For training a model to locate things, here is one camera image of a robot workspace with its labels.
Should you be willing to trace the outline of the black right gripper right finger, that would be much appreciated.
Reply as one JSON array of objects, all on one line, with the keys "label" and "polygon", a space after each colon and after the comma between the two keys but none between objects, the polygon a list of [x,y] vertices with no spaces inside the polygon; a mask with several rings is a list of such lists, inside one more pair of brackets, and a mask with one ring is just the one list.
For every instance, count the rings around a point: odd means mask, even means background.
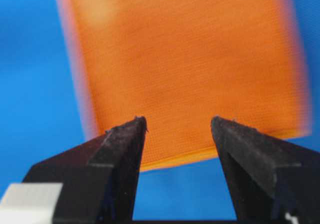
[{"label": "black right gripper right finger", "polygon": [[211,133],[238,222],[319,223],[319,152],[219,116]]}]

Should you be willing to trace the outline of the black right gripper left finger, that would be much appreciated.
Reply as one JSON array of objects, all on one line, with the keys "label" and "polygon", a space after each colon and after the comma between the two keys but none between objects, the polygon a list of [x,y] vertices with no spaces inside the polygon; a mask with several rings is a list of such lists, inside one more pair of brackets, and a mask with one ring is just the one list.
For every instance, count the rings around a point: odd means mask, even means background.
[{"label": "black right gripper left finger", "polygon": [[120,224],[133,219],[147,121],[135,117],[33,165],[24,183],[61,183],[55,224]]}]

